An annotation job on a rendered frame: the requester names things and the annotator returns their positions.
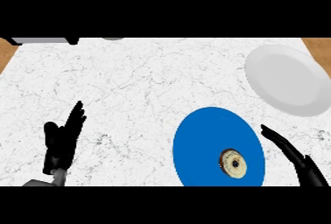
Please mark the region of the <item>blue plate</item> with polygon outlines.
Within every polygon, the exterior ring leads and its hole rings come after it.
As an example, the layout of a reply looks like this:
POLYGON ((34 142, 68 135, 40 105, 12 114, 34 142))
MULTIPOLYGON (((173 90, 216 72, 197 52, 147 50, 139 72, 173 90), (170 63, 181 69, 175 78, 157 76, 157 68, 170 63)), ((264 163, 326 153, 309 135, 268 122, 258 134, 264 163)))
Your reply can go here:
POLYGON ((181 122, 173 162, 185 186, 261 186, 265 182, 265 152, 258 135, 246 120, 224 108, 201 108, 181 122), (247 163, 243 178, 231 178, 221 168, 227 149, 243 154, 247 163))

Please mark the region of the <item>white plate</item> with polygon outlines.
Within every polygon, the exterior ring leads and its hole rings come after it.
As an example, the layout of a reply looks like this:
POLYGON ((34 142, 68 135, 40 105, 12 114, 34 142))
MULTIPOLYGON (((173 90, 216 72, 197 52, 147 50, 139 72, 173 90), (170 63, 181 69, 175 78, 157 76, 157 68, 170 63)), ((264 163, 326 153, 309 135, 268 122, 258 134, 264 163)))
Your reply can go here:
POLYGON ((244 71, 264 101, 293 116, 320 116, 331 109, 331 77, 315 59, 284 45, 259 46, 244 71))

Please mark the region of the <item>grey appliance with black edge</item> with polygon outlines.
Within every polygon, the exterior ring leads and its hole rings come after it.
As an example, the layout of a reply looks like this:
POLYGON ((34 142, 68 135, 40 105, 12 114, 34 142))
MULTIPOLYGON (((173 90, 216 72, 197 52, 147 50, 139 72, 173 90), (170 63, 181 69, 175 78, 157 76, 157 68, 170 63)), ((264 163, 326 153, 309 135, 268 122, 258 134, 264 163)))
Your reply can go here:
POLYGON ((34 43, 70 43, 71 45, 79 43, 79 38, 5 38, 5 40, 14 46, 34 43))

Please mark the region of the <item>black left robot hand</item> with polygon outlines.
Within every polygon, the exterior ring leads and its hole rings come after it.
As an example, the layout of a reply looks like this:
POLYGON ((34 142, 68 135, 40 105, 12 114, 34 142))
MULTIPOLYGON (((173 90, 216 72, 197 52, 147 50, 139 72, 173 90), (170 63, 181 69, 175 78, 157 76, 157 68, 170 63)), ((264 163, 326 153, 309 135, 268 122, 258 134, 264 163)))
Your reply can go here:
POLYGON ((58 126, 54 122, 45 124, 46 158, 43 173, 52 175, 57 169, 68 170, 73 165, 79 136, 88 117, 85 116, 83 102, 74 106, 67 123, 58 126))

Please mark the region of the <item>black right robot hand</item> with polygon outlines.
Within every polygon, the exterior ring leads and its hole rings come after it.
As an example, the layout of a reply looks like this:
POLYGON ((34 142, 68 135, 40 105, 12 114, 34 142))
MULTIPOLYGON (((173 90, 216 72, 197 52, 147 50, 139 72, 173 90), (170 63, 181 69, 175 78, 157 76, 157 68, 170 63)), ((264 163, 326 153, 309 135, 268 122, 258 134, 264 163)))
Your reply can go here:
POLYGON ((293 163, 300 186, 329 186, 314 159, 302 154, 289 140, 265 125, 262 125, 262 135, 274 142, 293 163))

